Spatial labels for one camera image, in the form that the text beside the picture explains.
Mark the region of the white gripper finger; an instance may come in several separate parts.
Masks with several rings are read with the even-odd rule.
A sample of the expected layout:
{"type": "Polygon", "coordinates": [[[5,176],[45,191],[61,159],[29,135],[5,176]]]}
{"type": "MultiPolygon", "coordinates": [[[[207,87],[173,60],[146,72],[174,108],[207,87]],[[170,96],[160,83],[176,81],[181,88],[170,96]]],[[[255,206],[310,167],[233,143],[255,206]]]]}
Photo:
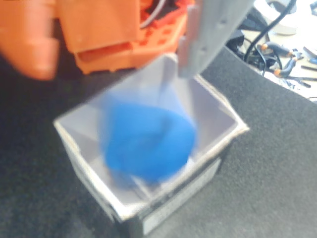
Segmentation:
{"type": "Polygon", "coordinates": [[[252,6],[252,0],[197,0],[189,5],[178,45],[179,76],[189,79],[203,72],[252,6]]]}

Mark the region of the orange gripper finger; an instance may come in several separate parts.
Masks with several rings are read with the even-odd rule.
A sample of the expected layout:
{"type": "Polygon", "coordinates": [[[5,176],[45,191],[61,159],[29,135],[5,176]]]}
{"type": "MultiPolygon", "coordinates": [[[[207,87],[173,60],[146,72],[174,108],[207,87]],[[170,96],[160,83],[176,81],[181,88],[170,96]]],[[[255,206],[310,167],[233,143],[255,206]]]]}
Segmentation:
{"type": "Polygon", "coordinates": [[[59,51],[53,36],[55,13],[54,0],[0,2],[0,53],[21,74],[54,78],[59,51]]]}

